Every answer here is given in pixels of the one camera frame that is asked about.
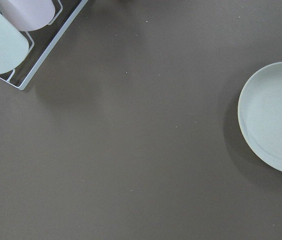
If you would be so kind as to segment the white round plate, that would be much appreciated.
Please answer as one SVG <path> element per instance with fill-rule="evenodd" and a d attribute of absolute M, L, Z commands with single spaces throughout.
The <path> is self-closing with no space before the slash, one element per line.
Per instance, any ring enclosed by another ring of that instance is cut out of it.
<path fill-rule="evenodd" d="M 256 71 L 244 84 L 237 118 L 250 149 L 282 172 L 282 62 Z"/>

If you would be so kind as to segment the pink cup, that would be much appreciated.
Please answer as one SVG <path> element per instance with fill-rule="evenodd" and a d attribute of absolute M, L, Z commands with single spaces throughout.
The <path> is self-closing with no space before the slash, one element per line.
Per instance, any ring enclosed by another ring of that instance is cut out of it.
<path fill-rule="evenodd" d="M 0 10 L 16 29 L 23 32 L 45 27 L 56 12 L 51 0 L 0 0 Z"/>

